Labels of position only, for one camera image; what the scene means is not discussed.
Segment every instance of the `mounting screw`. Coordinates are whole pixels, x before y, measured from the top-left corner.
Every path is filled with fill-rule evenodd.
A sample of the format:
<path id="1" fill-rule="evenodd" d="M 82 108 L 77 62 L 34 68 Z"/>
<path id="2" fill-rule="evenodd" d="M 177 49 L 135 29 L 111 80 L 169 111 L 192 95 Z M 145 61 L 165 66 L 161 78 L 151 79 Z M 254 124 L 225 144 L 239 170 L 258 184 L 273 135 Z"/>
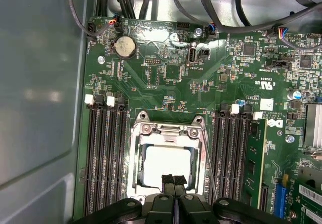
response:
<path id="1" fill-rule="evenodd" d="M 196 130 L 194 128 L 190 129 L 189 133 L 190 133 L 190 135 L 192 137 L 197 137 L 198 136 L 198 130 Z"/>
<path id="2" fill-rule="evenodd" d="M 192 195 L 186 195 L 186 196 L 185 196 L 185 198 L 186 198 L 187 200 L 192 200 L 192 199 L 193 199 L 193 196 L 192 196 Z"/>
<path id="3" fill-rule="evenodd" d="M 193 48 L 196 48 L 196 47 L 197 47 L 197 42 L 192 42 L 192 43 L 190 44 L 190 46 L 191 46 L 191 47 L 193 47 Z"/>
<path id="4" fill-rule="evenodd" d="M 127 203 L 127 206 L 135 206 L 135 202 L 129 202 Z"/>
<path id="5" fill-rule="evenodd" d="M 294 143 L 295 142 L 295 138 L 292 135 L 287 135 L 285 138 L 285 141 L 287 143 Z"/>
<path id="6" fill-rule="evenodd" d="M 296 219 L 296 213 L 295 213 L 295 211 L 294 210 L 291 210 L 289 216 L 290 216 L 291 219 Z"/>
<path id="7" fill-rule="evenodd" d="M 104 64 L 105 63 L 105 58 L 103 56 L 99 56 L 97 58 L 97 62 L 98 62 L 98 64 Z"/>
<path id="8" fill-rule="evenodd" d="M 228 202 L 228 201 L 226 201 L 226 200 L 221 200 L 221 201 L 219 202 L 219 204 L 224 205 L 224 206 L 227 206 L 227 205 L 229 205 L 229 202 Z"/>
<path id="9" fill-rule="evenodd" d="M 195 33 L 195 35 L 197 37 L 200 37 L 202 35 L 202 29 L 201 28 L 196 28 L 194 33 Z"/>
<path id="10" fill-rule="evenodd" d="M 145 133 L 145 134 L 148 134 L 151 132 L 151 127 L 150 125 L 143 125 L 142 126 L 142 132 Z"/>

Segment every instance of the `blue pcie slot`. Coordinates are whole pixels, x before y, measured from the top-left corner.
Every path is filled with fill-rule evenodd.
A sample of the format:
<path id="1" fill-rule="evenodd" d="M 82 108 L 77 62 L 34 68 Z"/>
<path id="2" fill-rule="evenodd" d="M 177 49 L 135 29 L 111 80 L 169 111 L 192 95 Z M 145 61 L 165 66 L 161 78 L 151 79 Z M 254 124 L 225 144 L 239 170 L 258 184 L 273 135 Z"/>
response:
<path id="1" fill-rule="evenodd" d="M 282 184 L 275 186 L 274 216 L 284 218 L 284 207 L 286 202 L 286 188 Z"/>

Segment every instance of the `cpu socket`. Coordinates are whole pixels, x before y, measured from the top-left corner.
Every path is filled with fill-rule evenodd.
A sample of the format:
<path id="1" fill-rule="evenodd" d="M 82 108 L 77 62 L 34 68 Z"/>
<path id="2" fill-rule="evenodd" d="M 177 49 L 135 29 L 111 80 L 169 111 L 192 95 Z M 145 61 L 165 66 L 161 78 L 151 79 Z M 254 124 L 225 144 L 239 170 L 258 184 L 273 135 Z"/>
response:
<path id="1" fill-rule="evenodd" d="M 144 202 L 161 193 L 161 175 L 184 175 L 187 193 L 203 195 L 208 133 L 204 118 L 191 124 L 150 121 L 139 112 L 131 128 L 127 197 Z"/>

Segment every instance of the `motherboard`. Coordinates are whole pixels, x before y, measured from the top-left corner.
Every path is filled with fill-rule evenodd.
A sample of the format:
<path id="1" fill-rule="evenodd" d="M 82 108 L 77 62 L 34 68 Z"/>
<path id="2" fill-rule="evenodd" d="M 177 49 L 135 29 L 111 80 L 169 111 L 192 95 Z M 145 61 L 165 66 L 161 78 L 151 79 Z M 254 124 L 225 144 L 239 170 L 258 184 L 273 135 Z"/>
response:
<path id="1" fill-rule="evenodd" d="M 144 203 L 172 174 L 209 203 L 215 188 L 218 198 L 321 223 L 321 189 L 297 179 L 322 170 L 320 50 L 289 48 L 269 30 L 185 22 L 94 17 L 88 29 L 106 24 L 86 48 L 74 220 L 125 197 Z M 285 39 L 321 44 L 316 34 Z"/>

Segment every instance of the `label sticker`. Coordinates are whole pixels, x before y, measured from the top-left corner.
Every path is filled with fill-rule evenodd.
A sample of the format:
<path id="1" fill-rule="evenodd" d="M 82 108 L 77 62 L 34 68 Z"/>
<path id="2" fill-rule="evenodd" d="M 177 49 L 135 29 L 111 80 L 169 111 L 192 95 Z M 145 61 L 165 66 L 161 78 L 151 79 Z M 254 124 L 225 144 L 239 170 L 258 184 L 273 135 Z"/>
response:
<path id="1" fill-rule="evenodd" d="M 300 194 L 304 195 L 305 197 L 309 198 L 310 200 L 314 201 L 315 203 L 322 205 L 322 195 L 315 193 L 307 189 L 306 187 L 300 185 L 298 191 Z"/>
<path id="2" fill-rule="evenodd" d="M 322 224 L 322 218 L 314 212 L 310 211 L 309 209 L 306 209 L 306 215 L 310 217 L 313 221 L 315 221 L 317 224 Z"/>
<path id="3" fill-rule="evenodd" d="M 260 110 L 262 111 L 273 111 L 274 99 L 261 98 Z"/>

